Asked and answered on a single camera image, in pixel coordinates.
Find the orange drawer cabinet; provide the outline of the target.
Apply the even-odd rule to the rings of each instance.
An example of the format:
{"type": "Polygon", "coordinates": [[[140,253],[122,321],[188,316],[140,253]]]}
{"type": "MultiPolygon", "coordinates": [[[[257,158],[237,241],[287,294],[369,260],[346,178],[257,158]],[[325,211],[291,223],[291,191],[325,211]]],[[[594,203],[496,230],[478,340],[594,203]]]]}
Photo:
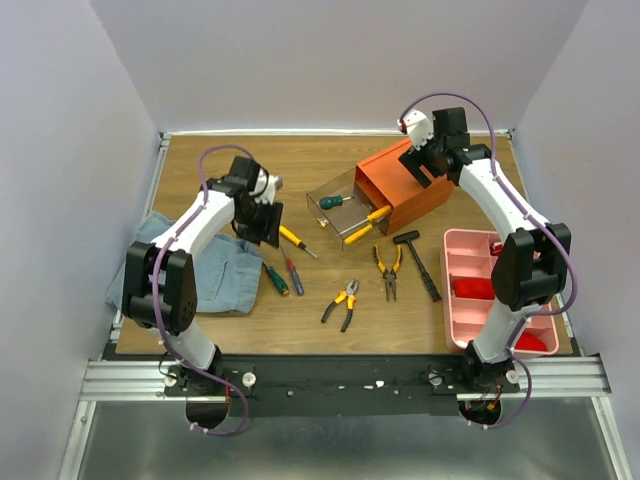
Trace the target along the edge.
{"type": "Polygon", "coordinates": [[[401,140],[356,165],[356,183],[377,209],[392,207],[388,235],[445,203],[454,190],[446,177],[433,178],[426,170],[431,185],[423,188],[398,160],[410,146],[409,139],[401,140]]]}

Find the green orange screwdriver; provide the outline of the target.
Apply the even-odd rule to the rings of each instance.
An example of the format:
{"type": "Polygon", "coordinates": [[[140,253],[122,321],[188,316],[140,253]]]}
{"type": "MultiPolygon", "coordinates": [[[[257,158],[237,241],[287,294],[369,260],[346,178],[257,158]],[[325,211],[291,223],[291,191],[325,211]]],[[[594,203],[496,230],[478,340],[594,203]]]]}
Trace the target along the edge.
{"type": "Polygon", "coordinates": [[[290,293],[290,290],[286,281],[272,266],[264,263],[264,267],[268,278],[277,292],[282,296],[287,296],[290,293]]]}

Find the red blue screwdriver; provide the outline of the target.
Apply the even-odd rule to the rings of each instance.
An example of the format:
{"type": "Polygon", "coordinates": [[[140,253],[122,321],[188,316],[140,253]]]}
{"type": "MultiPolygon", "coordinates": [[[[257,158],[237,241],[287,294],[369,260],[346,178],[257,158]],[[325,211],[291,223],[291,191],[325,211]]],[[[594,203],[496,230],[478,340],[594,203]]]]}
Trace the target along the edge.
{"type": "Polygon", "coordinates": [[[293,283],[294,291],[296,292],[296,294],[298,296],[302,296],[305,293],[305,291],[304,291],[304,287],[303,287],[302,281],[300,279],[300,276],[299,276],[299,274],[298,274],[298,272],[296,270],[296,267],[295,267],[293,261],[291,260],[290,256],[288,255],[288,253],[286,251],[286,248],[285,248],[285,246],[283,244],[280,245],[280,249],[281,249],[282,254],[284,256],[286,267],[287,267],[287,270],[288,270],[288,272],[290,274],[290,277],[291,277],[291,280],[292,280],[292,283],[293,283]]]}

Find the clear top drawer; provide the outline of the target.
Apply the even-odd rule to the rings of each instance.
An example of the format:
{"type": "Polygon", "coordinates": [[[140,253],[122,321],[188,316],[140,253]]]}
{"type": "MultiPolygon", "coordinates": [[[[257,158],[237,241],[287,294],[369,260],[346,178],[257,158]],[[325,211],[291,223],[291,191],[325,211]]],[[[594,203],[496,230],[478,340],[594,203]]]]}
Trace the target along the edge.
{"type": "Polygon", "coordinates": [[[353,167],[306,194],[307,207],[322,231],[335,241],[341,250],[347,248],[346,239],[368,222],[366,217],[377,207],[364,189],[356,183],[353,167]],[[321,207],[325,197],[340,196],[343,203],[330,209],[321,207]]]}

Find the orange combination pliers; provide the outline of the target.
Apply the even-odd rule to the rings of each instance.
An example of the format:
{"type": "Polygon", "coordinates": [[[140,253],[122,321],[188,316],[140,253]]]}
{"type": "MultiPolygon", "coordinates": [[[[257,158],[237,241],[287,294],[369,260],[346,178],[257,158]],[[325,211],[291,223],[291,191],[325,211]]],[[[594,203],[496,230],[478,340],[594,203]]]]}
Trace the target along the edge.
{"type": "Polygon", "coordinates": [[[341,332],[345,333],[352,321],[353,312],[356,302],[356,293],[359,289],[360,282],[357,279],[349,281],[345,288],[340,291],[338,296],[327,306],[322,317],[321,322],[326,323],[332,314],[333,310],[340,304],[346,304],[346,316],[341,326],[341,332]]]}

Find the yellow long nose pliers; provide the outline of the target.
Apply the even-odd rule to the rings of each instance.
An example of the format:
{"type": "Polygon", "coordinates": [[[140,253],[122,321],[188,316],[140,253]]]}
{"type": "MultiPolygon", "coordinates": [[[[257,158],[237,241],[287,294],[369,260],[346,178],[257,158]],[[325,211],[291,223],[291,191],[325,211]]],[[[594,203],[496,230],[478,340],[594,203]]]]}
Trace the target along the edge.
{"type": "Polygon", "coordinates": [[[385,295],[386,295],[387,302],[389,302],[390,300],[393,300],[393,301],[397,300],[396,278],[397,278],[397,273],[403,261],[402,246],[397,244],[395,248],[396,248],[396,257],[395,257],[395,261],[391,264],[391,266],[387,266],[382,261],[378,244],[375,244],[372,248],[372,255],[373,255],[374,262],[376,263],[376,266],[380,271],[384,281],[385,295]]]}

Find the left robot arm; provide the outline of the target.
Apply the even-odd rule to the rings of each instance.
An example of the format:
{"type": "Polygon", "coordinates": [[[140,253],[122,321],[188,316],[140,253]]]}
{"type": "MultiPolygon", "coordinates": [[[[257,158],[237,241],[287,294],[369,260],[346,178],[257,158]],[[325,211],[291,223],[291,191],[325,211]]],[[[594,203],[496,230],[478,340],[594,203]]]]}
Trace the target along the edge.
{"type": "Polygon", "coordinates": [[[250,243],[279,246],[283,204],[275,200],[281,177],[251,156],[234,158],[220,178],[204,177],[187,211],[149,242],[135,241],[126,252],[121,311],[161,342],[188,370],[187,382],[201,395],[214,393],[222,379],[221,352],[195,320],[195,260],[226,225],[250,243]]]}

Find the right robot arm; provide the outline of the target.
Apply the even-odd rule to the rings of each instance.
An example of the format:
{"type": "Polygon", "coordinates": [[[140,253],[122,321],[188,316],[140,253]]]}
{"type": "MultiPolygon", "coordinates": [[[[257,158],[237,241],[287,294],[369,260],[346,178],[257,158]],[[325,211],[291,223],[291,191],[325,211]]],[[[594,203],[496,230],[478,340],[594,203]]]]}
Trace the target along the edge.
{"type": "Polygon", "coordinates": [[[399,158],[422,187],[444,177],[465,191],[498,234],[502,251],[491,273],[495,295],[488,320],[466,348],[460,379],[480,392],[513,365],[526,324],[565,288],[571,232],[536,212],[508,181],[492,149],[472,144],[464,108],[425,115],[407,108],[399,130],[411,145],[399,158]]]}

